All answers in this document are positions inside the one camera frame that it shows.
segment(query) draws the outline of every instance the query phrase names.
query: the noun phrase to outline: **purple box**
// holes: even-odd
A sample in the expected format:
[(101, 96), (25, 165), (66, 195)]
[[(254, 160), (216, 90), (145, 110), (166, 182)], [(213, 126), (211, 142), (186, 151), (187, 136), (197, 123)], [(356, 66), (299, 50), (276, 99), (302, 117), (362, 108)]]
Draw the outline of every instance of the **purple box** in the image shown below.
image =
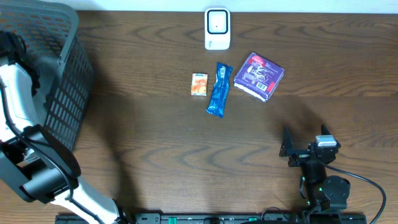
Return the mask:
[(243, 63), (234, 78), (234, 86), (266, 102), (284, 76), (285, 70), (256, 53)]

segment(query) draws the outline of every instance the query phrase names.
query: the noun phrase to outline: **wooden table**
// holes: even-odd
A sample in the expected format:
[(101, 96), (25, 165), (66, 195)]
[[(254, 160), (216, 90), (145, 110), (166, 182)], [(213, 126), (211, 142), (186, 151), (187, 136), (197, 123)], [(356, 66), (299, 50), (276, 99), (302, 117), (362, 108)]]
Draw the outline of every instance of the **wooden table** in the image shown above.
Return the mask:
[[(306, 147), (327, 124), (342, 145), (332, 165), (379, 183), (387, 194), (379, 223), (396, 223), (397, 16), (232, 13), (232, 43), (223, 51), (205, 50), (203, 13), (79, 16), (96, 80), (74, 153), (101, 193), (133, 211), (298, 209), (307, 202), (300, 169), (278, 157), (282, 127)], [(271, 100), (232, 86), (225, 117), (207, 114), (216, 63), (233, 65), (235, 76), (251, 52), (285, 68)], [(209, 74), (208, 96), (190, 96), (193, 72)], [(370, 222), (380, 192), (344, 178), (347, 211)], [(53, 223), (67, 212), (25, 203), (3, 183), (0, 198), (0, 223)]]

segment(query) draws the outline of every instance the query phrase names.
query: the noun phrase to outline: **blue packet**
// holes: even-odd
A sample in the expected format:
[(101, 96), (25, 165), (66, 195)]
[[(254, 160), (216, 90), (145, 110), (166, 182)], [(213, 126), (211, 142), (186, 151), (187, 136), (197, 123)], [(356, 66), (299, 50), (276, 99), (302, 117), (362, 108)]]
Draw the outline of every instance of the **blue packet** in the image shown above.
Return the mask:
[(226, 97), (229, 90), (229, 77), (231, 76), (233, 67), (217, 62), (216, 83), (214, 83), (213, 91), (209, 107), (206, 112), (223, 118)]

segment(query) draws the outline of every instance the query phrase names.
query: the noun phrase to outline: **gray plastic basket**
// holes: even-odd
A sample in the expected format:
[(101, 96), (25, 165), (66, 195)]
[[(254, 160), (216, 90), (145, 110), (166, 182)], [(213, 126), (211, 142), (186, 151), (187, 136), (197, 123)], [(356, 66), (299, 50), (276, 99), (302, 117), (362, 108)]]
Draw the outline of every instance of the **gray plastic basket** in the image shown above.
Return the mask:
[(0, 1), (0, 29), (24, 40), (39, 69), (44, 128), (73, 149), (93, 84), (93, 69), (76, 34), (79, 18), (69, 6), (33, 0)]

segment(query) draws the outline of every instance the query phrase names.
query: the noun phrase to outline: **black cable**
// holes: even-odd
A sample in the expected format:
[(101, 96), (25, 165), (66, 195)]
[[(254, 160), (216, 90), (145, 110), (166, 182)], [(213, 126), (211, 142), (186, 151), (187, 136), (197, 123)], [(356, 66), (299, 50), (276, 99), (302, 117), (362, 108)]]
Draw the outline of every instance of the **black cable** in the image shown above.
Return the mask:
[(344, 170), (337, 169), (337, 168), (334, 168), (334, 167), (332, 167), (332, 166), (329, 166), (329, 165), (325, 164), (324, 162), (320, 161), (318, 158), (316, 158), (316, 160), (317, 160), (318, 163), (321, 164), (323, 167), (326, 167), (326, 168), (328, 168), (328, 169), (331, 169), (331, 170), (340, 172), (340, 173), (342, 173), (342, 174), (346, 174), (346, 175), (349, 175), (349, 176), (358, 178), (359, 180), (363, 180), (363, 181), (365, 181), (365, 182), (367, 182), (367, 183), (369, 183), (369, 184), (371, 184), (371, 185), (377, 187), (377, 188), (380, 190), (381, 195), (383, 196), (383, 201), (382, 201), (382, 203), (381, 203), (381, 207), (380, 207), (378, 213), (377, 213), (376, 216), (373, 218), (373, 220), (370, 222), (370, 224), (374, 224), (374, 223), (377, 221), (377, 219), (381, 216), (381, 213), (383, 212), (384, 207), (386, 206), (387, 196), (386, 196), (386, 193), (384, 192), (383, 188), (380, 187), (380, 185), (378, 185), (377, 183), (375, 183), (375, 182), (373, 182), (373, 181), (371, 181), (371, 180), (369, 180), (369, 179), (367, 179), (367, 178), (365, 178), (365, 177), (361, 177), (360, 175), (356, 175), (356, 174), (353, 174), (353, 173), (350, 173), (350, 172), (347, 172), (347, 171), (344, 171)]
[(36, 144), (41, 144), (41, 145), (44, 145), (44, 146), (48, 146), (48, 147), (50, 147), (50, 145), (48, 145), (46, 143), (43, 143), (43, 142), (39, 143), (38, 141), (31, 140), (31, 139), (28, 139), (28, 138), (24, 138), (23, 136), (21, 136), (17, 132), (17, 130), (14, 127), (14, 124), (11, 122), (11, 117), (10, 117), (10, 114), (9, 114), (9, 111), (8, 111), (8, 105), (7, 105), (7, 97), (6, 97), (6, 94), (5, 94), (6, 90), (5, 90), (5, 86), (1, 83), (1, 81), (0, 81), (0, 89), (1, 89), (2, 108), (3, 108), (4, 117), (6, 119), (6, 125), (11, 130), (11, 132), (16, 136), (16, 138), (18, 138), (20, 141), (22, 141), (22, 143), (24, 143), (27, 147), (29, 147), (29, 148), (33, 149), (34, 151), (36, 151), (37, 153), (40, 153), (41, 155), (43, 155), (43, 157), (45, 159), (47, 159), (48, 161), (50, 161), (51, 164), (59, 171), (59, 173), (61, 173), (62, 177), (65, 179), (65, 182), (67, 183), (67, 185), (69, 187), (69, 195), (65, 198), (65, 200), (67, 200), (70, 203), (74, 204), (74, 206), (76, 206), (81, 211), (83, 211), (84, 213), (89, 215), (91, 218), (96, 220), (98, 223), (103, 224), (102, 220), (97, 215), (91, 213), (89, 210), (87, 210), (85, 207), (81, 206), (78, 202), (76, 202), (73, 199), (73, 187), (72, 187), (72, 184), (71, 184), (69, 178), (67, 177), (66, 172), (52, 158), (50, 158), (48, 155), (46, 155), (46, 153), (44, 153), (39, 148), (34, 146), (32, 144), (32, 142), (34, 142)]
[(263, 213), (261, 214), (261, 220), (264, 220), (264, 215), (268, 212), (268, 210), (270, 210), (270, 209), (277, 209), (285, 218), (286, 218), (286, 221), (289, 221), (289, 218), (287, 218), (287, 216), (282, 212), (282, 210), (280, 209), (280, 208), (278, 208), (278, 207), (269, 207), (269, 208), (267, 208), (267, 209), (265, 209), (264, 211), (263, 211)]
[(22, 44), (22, 48), (24, 49), (24, 52), (26, 53), (26, 44), (24, 39), (22, 38), (21, 35), (17, 35), (18, 41)]

